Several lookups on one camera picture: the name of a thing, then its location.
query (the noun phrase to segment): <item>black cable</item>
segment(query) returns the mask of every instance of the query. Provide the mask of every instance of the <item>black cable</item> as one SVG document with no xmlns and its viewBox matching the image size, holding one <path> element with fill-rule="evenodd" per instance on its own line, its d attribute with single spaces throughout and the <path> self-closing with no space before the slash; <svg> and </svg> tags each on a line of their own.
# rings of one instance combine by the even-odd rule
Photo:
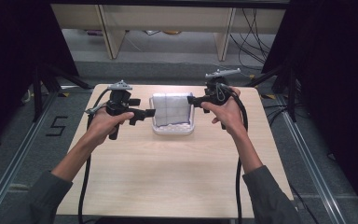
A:
<svg viewBox="0 0 358 224">
<path fill-rule="evenodd" d="M 245 43 L 249 46 L 249 47 L 251 47 L 252 49 L 258 49 L 258 50 L 260 50 L 258 47 L 255 47 L 255 46 L 253 46 L 253 45 L 251 45 L 249 42 L 247 42 L 247 37 L 245 37 L 245 38 L 243 38 L 243 36 L 242 36 L 242 34 L 240 34 L 240 37 L 241 37 L 241 39 L 243 40 L 243 41 L 245 41 Z"/>
<path fill-rule="evenodd" d="M 274 120 L 275 120 L 283 111 L 287 110 L 287 108 L 288 108 L 288 106 L 286 106 L 286 107 L 284 107 L 284 108 L 282 108 L 282 109 L 280 109 L 280 110 L 277 111 L 277 113 L 276 113 L 276 114 L 272 117 L 272 119 L 268 122 L 269 127 L 272 126 L 272 123 L 274 122 Z"/>
<path fill-rule="evenodd" d="M 238 51 L 238 61 L 240 61 L 240 64 L 241 64 L 243 67 L 245 67 L 245 68 L 249 68 L 249 69 L 261 71 L 261 68 L 249 67 L 249 66 L 246 66 L 245 64 L 242 63 L 242 61 L 241 61 L 241 50 Z"/>
<path fill-rule="evenodd" d="M 109 91 L 109 90 L 106 89 L 101 93 L 101 95 L 98 97 L 97 101 L 95 102 L 94 107 L 96 107 L 100 103 L 101 99 L 103 98 L 103 96 L 106 94 L 107 91 Z M 87 120 L 87 130 L 89 129 L 89 126 L 91 125 L 93 118 L 94 118 L 94 115 L 89 114 L 89 118 Z M 85 223 L 88 223 L 91 221 L 91 220 L 88 220 L 86 222 L 83 221 L 83 202 L 84 202 L 84 197 L 86 196 L 87 184 L 89 183 L 90 167 L 91 167 L 91 155 L 89 155 L 89 157 L 87 158 L 87 161 L 86 161 L 86 169 L 84 172 L 83 185 L 81 188 L 81 193 L 80 193 L 80 197 L 79 197 L 79 205 L 77 208 L 77 220 L 78 220 L 79 224 L 85 224 Z"/>
<path fill-rule="evenodd" d="M 245 106 L 243 105 L 242 101 L 240 100 L 239 95 L 228 86 L 221 86 L 221 87 L 223 89 L 225 89 L 227 92 L 229 92 L 229 94 L 232 96 L 232 98 L 235 100 L 238 107 L 240 108 L 241 113 L 242 113 L 243 126 L 245 127 L 246 132 L 247 132 L 248 126 L 249 126 L 248 125 L 248 116 L 246 113 Z M 235 192 L 236 192 L 236 200 L 237 200 L 237 208 L 238 208 L 238 223 L 239 224 L 242 223 L 242 206 L 241 206 L 241 191 L 240 191 L 241 167 L 242 167 L 241 158 L 238 158 L 237 173 L 236 173 L 236 178 L 235 178 Z"/>
<path fill-rule="evenodd" d="M 295 194 L 297 195 L 298 199 L 302 202 L 302 204 L 304 205 L 305 209 L 307 209 L 308 213 L 310 213 L 310 216 L 312 217 L 313 221 L 316 224 L 319 224 L 318 219 L 316 218 L 316 216 L 310 211 L 310 208 L 307 206 L 307 204 L 304 202 L 304 200 L 302 199 L 302 197 L 300 196 L 300 194 L 297 192 L 297 190 L 295 189 L 295 187 L 293 187 L 293 185 L 289 182 L 289 186 L 290 188 L 295 192 Z"/>
<path fill-rule="evenodd" d="M 272 108 L 272 107 L 283 107 L 283 106 L 287 106 L 287 105 L 266 105 L 266 106 L 263 106 L 263 108 L 268 109 L 268 108 Z"/>
<path fill-rule="evenodd" d="M 273 114 L 277 113 L 277 112 L 280 112 L 281 110 L 282 110 L 282 109 L 281 109 L 281 108 L 279 108 L 279 109 L 277 109 L 277 110 L 272 111 L 271 113 L 267 114 L 267 118 L 268 118 L 269 116 L 271 116 L 271 115 L 273 115 Z"/>
<path fill-rule="evenodd" d="M 249 43 L 247 43 L 247 44 L 248 44 L 249 46 L 254 47 L 255 49 L 259 49 L 259 50 L 261 51 L 263 57 L 266 59 L 266 58 L 267 58 L 266 53 L 268 53 L 268 52 L 265 51 L 261 45 L 264 45 L 267 49 L 270 49 L 270 47 L 268 47 L 266 44 L 264 44 L 264 42 L 263 42 L 263 41 L 260 39 L 260 37 L 258 36 L 257 21 L 256 21 L 257 9 L 254 8 L 254 19 L 253 19 L 253 21 L 252 21 L 252 24 L 249 22 L 249 20 L 248 20 L 248 18 L 247 18 L 247 16 L 246 16 L 246 13 L 245 13 L 245 11 L 244 11 L 244 9 L 242 9 L 242 14 L 243 14 L 243 16 L 245 17 L 246 22 L 248 23 L 248 26 L 249 26 L 248 35 L 249 35 L 250 33 L 253 34 L 253 36 L 254 36 L 254 38 L 255 38 L 255 40 L 256 40 L 256 42 L 257 42 L 259 48 L 254 47 L 254 46 L 250 45 Z"/>
<path fill-rule="evenodd" d="M 249 51 L 248 49 L 245 49 L 243 47 L 243 43 L 240 45 L 237 40 L 234 38 L 234 36 L 232 36 L 232 34 L 230 34 L 231 39 L 234 41 L 234 43 L 237 45 L 237 47 L 240 49 L 240 52 L 243 51 L 246 54 L 248 54 L 249 56 L 251 56 L 252 58 L 256 59 L 257 61 L 259 61 L 260 63 L 264 63 L 265 61 L 259 57 L 257 57 L 255 54 L 253 54 L 251 51 Z"/>
</svg>

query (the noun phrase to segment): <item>black clamp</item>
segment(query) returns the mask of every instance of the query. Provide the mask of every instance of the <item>black clamp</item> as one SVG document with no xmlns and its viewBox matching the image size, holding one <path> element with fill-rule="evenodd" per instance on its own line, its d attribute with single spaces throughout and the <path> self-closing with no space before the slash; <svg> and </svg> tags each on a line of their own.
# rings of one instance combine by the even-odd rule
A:
<svg viewBox="0 0 358 224">
<path fill-rule="evenodd" d="M 231 96 L 231 88 L 224 77 L 212 77 L 206 83 L 205 95 L 202 97 L 187 96 L 187 101 L 190 105 L 201 108 L 202 102 L 210 102 L 214 105 L 223 105 Z M 203 109 L 204 113 L 209 113 L 209 110 Z"/>
<path fill-rule="evenodd" d="M 151 118 L 155 116 L 155 109 L 135 109 L 130 106 L 137 106 L 141 103 L 140 99 L 131 99 L 131 94 L 126 90 L 112 90 L 110 93 L 110 99 L 106 102 L 106 112 L 111 116 L 117 116 L 122 113 L 132 112 L 134 116 L 130 119 L 130 125 L 135 125 L 137 120 L 145 120 L 145 118 Z M 118 128 L 120 124 L 116 125 L 116 131 L 109 135 L 109 139 L 116 140 L 118 134 Z"/>
</svg>

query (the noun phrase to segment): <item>cable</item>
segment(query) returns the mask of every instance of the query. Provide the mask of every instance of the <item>cable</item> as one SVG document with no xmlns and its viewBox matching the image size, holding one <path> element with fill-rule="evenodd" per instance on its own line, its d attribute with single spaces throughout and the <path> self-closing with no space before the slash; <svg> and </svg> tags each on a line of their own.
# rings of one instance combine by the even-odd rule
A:
<svg viewBox="0 0 358 224">
<path fill-rule="evenodd" d="M 310 208 L 307 206 L 307 204 L 304 202 L 304 200 L 301 198 L 300 194 L 297 192 L 297 190 L 295 189 L 295 187 L 293 187 L 293 185 L 289 182 L 289 186 L 290 188 L 295 192 L 295 194 L 297 195 L 298 199 L 302 202 L 302 204 L 304 205 L 305 209 L 307 209 L 308 213 L 310 213 L 310 216 L 312 217 L 313 221 L 316 224 L 319 224 L 318 219 L 315 217 L 315 215 L 310 211 Z"/>
<path fill-rule="evenodd" d="M 254 58 L 254 59 L 256 59 L 256 60 L 262 60 L 262 59 L 260 59 L 260 58 L 258 58 L 257 56 L 255 56 L 252 52 L 250 52 L 249 50 L 247 50 L 247 49 L 244 49 L 243 47 L 242 47 L 242 45 L 240 45 L 235 39 L 234 39 L 234 37 L 232 36 L 232 34 L 230 34 L 230 37 L 231 37 L 231 39 L 234 41 L 234 43 L 237 45 L 237 47 L 240 49 L 239 51 L 238 51 L 238 61 L 240 62 L 240 64 L 243 66 L 243 67 L 245 67 L 245 68 L 249 68 L 249 69 L 253 69 L 253 70 L 258 70 L 258 71 L 260 71 L 261 70 L 261 68 L 254 68 L 254 67 L 250 67 L 250 66 L 247 66 L 247 65 L 245 65 L 245 64 L 243 64 L 242 63 L 242 60 L 241 60 L 241 52 L 242 51 L 244 51 L 245 53 L 247 53 L 249 56 L 251 56 L 252 58 Z"/>
<path fill-rule="evenodd" d="M 274 122 L 274 120 L 275 120 L 283 111 L 287 110 L 287 108 L 288 108 L 288 106 L 286 106 L 286 107 L 284 107 L 284 108 L 281 108 L 281 109 L 279 109 L 279 110 L 273 112 L 273 113 L 276 113 L 276 114 L 275 114 L 275 115 L 272 117 L 272 119 L 268 122 L 269 127 L 272 126 L 272 123 Z"/>
<path fill-rule="evenodd" d="M 230 94 L 230 96 L 232 96 L 232 98 L 235 100 L 235 102 L 237 103 L 238 107 L 241 110 L 243 126 L 245 127 L 246 132 L 247 132 L 248 131 L 248 116 L 246 113 L 245 106 L 243 105 L 242 101 L 240 100 L 239 95 L 235 91 L 233 91 L 229 86 L 227 86 L 225 84 L 220 84 L 220 85 L 216 85 L 216 86 L 227 91 Z M 236 193 L 236 200 L 237 200 L 238 223 L 239 224 L 242 223 L 242 206 L 241 206 L 241 191 L 240 191 L 241 167 L 242 167 L 241 159 L 238 158 L 237 173 L 236 173 L 236 178 L 235 178 L 235 193 Z"/>
<path fill-rule="evenodd" d="M 245 42 L 243 42 L 242 44 L 239 44 L 238 42 L 237 42 L 237 40 L 234 38 L 234 36 L 232 36 L 232 34 L 230 34 L 230 37 L 231 37 L 231 39 L 234 41 L 234 43 L 237 45 L 237 47 L 240 49 L 240 51 L 243 51 L 243 52 L 245 52 L 246 54 L 248 54 L 249 56 L 251 56 L 252 58 L 254 58 L 254 59 L 256 59 L 258 62 L 260 62 L 260 63 L 264 63 L 265 61 L 264 61 L 264 59 L 261 59 L 261 58 L 259 58 L 259 57 L 257 57 L 255 54 L 253 54 L 251 51 L 249 51 L 248 49 L 245 49 L 244 47 L 243 47 L 243 44 L 245 43 Z"/>
<path fill-rule="evenodd" d="M 257 9 L 254 8 L 253 9 L 253 12 L 254 12 L 254 19 L 252 21 L 252 24 L 249 22 L 247 16 L 246 16 L 246 13 L 245 13 L 245 10 L 244 8 L 242 9 L 242 14 L 244 16 L 244 18 L 246 19 L 246 22 L 248 23 L 248 26 L 249 26 L 249 32 L 248 32 L 248 35 L 246 36 L 246 38 L 244 38 L 243 40 L 252 48 L 254 49 L 259 49 L 261 51 L 261 54 L 263 55 L 264 59 L 266 60 L 267 59 L 267 55 L 266 53 L 269 53 L 268 51 L 265 51 L 263 49 L 263 47 L 261 45 L 263 45 L 264 47 L 266 47 L 267 49 L 270 49 L 270 47 L 268 47 L 261 39 L 260 37 L 258 36 L 258 28 L 257 28 L 257 20 L 256 20 L 256 15 L 257 15 Z M 252 35 L 254 36 L 255 38 L 255 41 L 257 42 L 257 45 L 258 45 L 258 48 L 249 44 L 246 40 L 247 40 L 247 37 L 249 36 L 249 34 L 252 33 Z"/>
<path fill-rule="evenodd" d="M 224 94 L 222 88 L 222 85 L 216 85 L 216 92 L 217 92 L 217 100 L 219 100 L 220 102 L 225 102 L 226 100 L 226 95 Z"/>
<path fill-rule="evenodd" d="M 272 108 L 272 107 L 283 107 L 283 106 L 287 106 L 287 105 L 266 105 L 266 106 L 263 106 L 263 108 L 268 109 L 268 108 Z"/>
<path fill-rule="evenodd" d="M 98 97 L 97 101 L 95 102 L 94 107 L 96 107 L 100 103 L 101 99 L 108 91 L 109 90 L 106 89 L 101 93 L 101 95 Z M 94 115 L 89 114 L 89 118 L 87 120 L 87 130 L 89 129 L 89 126 L 91 125 L 93 118 L 94 118 Z M 87 184 L 89 183 L 90 167 L 91 167 L 91 155 L 89 155 L 89 157 L 87 158 L 87 161 L 86 161 L 86 169 L 84 172 L 83 185 L 81 188 L 81 193 L 80 193 L 80 197 L 79 197 L 79 205 L 77 208 L 77 220 L 78 220 L 79 224 L 86 224 L 86 223 L 92 221 L 92 220 L 87 220 L 86 222 L 83 221 L 83 202 L 84 202 L 84 197 L 86 196 Z"/>
</svg>

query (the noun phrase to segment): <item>transparent plastic container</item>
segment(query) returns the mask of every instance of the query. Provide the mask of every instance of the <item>transparent plastic container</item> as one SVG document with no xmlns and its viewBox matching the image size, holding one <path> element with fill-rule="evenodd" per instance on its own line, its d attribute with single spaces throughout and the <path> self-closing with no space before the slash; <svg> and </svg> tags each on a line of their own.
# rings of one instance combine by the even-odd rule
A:
<svg viewBox="0 0 358 224">
<path fill-rule="evenodd" d="M 150 108 L 156 109 L 156 115 L 152 118 L 153 132 L 159 135 L 189 135 L 194 131 L 194 106 L 187 103 L 187 96 L 192 96 L 192 92 L 182 93 L 154 93 L 149 98 Z M 170 113 L 159 113 L 160 110 L 174 111 L 180 107 L 181 112 L 185 113 L 188 110 L 188 117 L 182 119 L 170 118 Z M 167 117 L 167 122 L 162 121 L 161 118 Z"/>
</svg>

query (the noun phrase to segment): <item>wooden tabletop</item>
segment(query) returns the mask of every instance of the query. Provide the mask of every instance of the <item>wooden tabletop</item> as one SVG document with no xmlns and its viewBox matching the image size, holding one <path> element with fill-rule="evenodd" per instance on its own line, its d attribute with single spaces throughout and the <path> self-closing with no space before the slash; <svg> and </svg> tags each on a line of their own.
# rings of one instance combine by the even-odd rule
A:
<svg viewBox="0 0 358 224">
<path fill-rule="evenodd" d="M 107 85 L 97 85 L 87 108 Z M 203 86 L 132 85 L 140 109 L 149 107 L 153 93 L 193 92 Z M 293 200 L 263 106 L 256 89 L 239 88 L 249 120 L 249 135 L 264 164 L 281 189 Z M 102 102 L 108 100 L 106 94 Z M 119 217 L 235 218 L 235 175 L 238 153 L 230 135 L 211 123 L 213 113 L 196 108 L 195 130 L 186 136 L 157 135 L 152 119 L 123 124 L 117 140 L 106 141 L 92 154 L 84 215 Z M 86 131 L 85 114 L 70 148 Z M 77 214 L 84 167 L 63 199 L 58 214 Z M 249 194 L 241 181 L 242 216 L 254 217 Z"/>
</svg>

